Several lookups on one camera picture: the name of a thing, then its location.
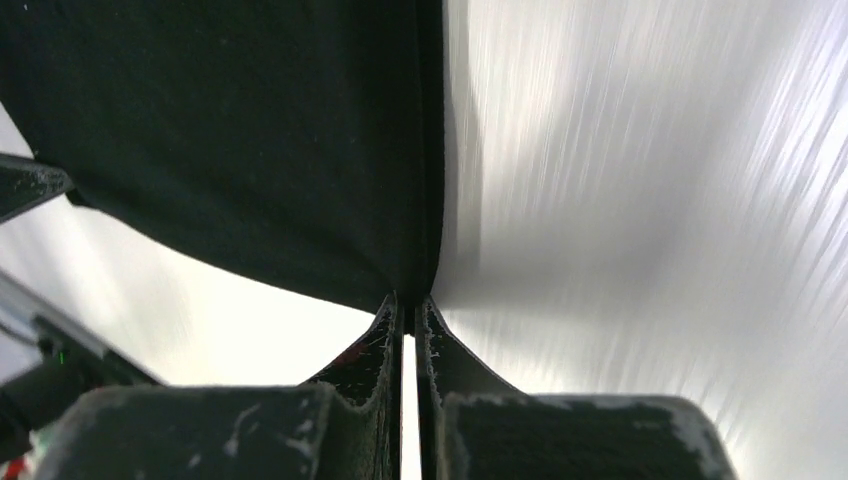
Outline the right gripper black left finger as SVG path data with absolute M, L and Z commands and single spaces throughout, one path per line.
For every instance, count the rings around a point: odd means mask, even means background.
M 108 387 L 59 421 L 39 479 L 396 479 L 403 319 L 288 387 Z

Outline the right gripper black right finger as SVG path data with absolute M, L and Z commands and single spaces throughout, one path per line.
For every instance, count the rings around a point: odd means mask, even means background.
M 680 397 L 524 393 L 448 328 L 415 317 L 425 479 L 733 479 L 713 423 Z

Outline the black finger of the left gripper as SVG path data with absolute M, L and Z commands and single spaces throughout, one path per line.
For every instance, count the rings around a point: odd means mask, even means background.
M 5 223 L 74 188 L 68 174 L 32 159 L 1 154 L 1 222 Z

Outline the black t-shirt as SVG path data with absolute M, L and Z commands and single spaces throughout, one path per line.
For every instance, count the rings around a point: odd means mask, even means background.
M 183 254 L 368 312 L 432 287 L 439 1 L 5 1 L 1 101 L 74 203 Z

